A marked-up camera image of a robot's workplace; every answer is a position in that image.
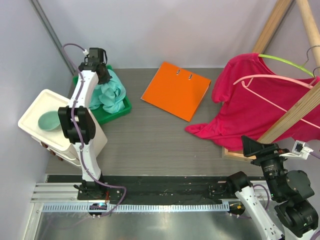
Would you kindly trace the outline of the teal t shirt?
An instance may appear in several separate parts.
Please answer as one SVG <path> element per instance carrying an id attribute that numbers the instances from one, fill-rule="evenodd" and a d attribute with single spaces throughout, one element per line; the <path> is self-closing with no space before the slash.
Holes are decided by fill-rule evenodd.
<path id="1" fill-rule="evenodd" d="M 112 69 L 108 69 L 111 80 L 105 84 L 97 84 L 93 90 L 89 109 L 96 110 L 99 107 L 109 113 L 115 114 L 125 108 L 124 99 L 127 91 L 122 82 Z"/>

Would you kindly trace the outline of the pink plastic hanger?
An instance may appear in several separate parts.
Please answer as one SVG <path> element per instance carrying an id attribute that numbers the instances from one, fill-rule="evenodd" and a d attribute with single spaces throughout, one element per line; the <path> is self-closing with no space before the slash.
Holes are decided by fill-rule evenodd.
<path id="1" fill-rule="evenodd" d="M 225 114 L 247 134 L 263 134 L 309 91 L 252 62 L 236 67 L 229 80 Z"/>

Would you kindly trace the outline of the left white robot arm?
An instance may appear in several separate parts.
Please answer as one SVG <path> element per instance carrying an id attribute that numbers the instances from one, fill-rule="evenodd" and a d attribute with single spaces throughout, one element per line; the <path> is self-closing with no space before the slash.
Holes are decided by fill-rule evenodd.
<path id="1" fill-rule="evenodd" d="M 96 85 L 107 83 L 110 79 L 104 62 L 81 63 L 73 94 L 68 104 L 58 109 L 63 135 L 75 148 L 80 161 L 82 181 L 74 186 L 78 189 L 79 200 L 100 200 L 107 192 L 94 149 L 96 124 L 89 105 Z"/>

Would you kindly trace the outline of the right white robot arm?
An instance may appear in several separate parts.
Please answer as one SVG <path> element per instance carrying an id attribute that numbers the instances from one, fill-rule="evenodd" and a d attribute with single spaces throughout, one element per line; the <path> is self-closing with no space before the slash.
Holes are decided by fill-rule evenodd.
<path id="1" fill-rule="evenodd" d="M 303 141 L 295 141 L 292 151 L 276 143 L 260 143 L 245 135 L 241 137 L 245 157 L 255 156 L 252 165 L 262 169 L 268 186 L 269 199 L 277 202 L 276 216 L 283 226 L 280 230 L 256 197 L 248 176 L 239 171 L 227 177 L 226 193 L 238 198 L 248 211 L 263 240 L 315 240 L 320 235 L 319 215 L 308 199 L 315 192 L 308 175 L 302 170 L 286 170 L 288 157 L 306 160 L 315 156 Z"/>

